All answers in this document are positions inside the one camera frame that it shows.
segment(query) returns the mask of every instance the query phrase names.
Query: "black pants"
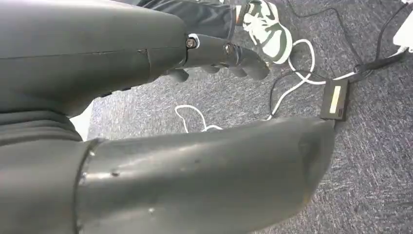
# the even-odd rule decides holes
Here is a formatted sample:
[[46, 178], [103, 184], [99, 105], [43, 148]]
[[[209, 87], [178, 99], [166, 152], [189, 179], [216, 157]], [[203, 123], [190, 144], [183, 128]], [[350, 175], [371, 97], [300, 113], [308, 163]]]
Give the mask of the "black pants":
[[186, 0], [116, 0], [181, 18], [189, 33], [231, 39], [235, 29], [235, 7]]

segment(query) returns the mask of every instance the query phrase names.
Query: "black power adapter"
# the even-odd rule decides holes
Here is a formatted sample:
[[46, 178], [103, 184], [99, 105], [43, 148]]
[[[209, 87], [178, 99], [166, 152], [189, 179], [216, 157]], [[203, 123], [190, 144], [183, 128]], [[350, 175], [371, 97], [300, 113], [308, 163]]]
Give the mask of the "black power adapter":
[[348, 94], [348, 79], [328, 80], [324, 87], [320, 118], [345, 121]]

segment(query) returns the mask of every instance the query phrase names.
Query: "label on adapter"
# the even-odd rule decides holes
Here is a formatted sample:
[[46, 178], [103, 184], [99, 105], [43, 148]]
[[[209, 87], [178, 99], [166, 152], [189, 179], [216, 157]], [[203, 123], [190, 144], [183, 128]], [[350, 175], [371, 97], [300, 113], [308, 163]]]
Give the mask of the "label on adapter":
[[334, 88], [333, 99], [331, 100], [330, 114], [334, 114], [337, 110], [338, 97], [340, 96], [341, 86]]

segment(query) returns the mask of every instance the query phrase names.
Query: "dark gray robot limb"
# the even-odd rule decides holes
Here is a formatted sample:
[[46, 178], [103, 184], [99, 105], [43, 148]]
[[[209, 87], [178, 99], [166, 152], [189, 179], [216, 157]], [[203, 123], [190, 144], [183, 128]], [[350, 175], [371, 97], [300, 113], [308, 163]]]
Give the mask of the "dark gray robot limb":
[[172, 15], [104, 0], [0, 0], [0, 233], [240, 234], [296, 214], [334, 131], [286, 118], [214, 133], [81, 142], [66, 116], [163, 74], [259, 57]]

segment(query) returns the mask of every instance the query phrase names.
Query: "sneaker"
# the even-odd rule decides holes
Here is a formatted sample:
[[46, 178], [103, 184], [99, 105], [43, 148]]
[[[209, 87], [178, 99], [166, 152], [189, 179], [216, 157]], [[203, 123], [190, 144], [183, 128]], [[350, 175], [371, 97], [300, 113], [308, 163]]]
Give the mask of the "sneaker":
[[243, 28], [255, 45], [276, 64], [287, 61], [293, 48], [290, 31], [278, 19], [277, 7], [264, 0], [252, 0], [244, 15]]

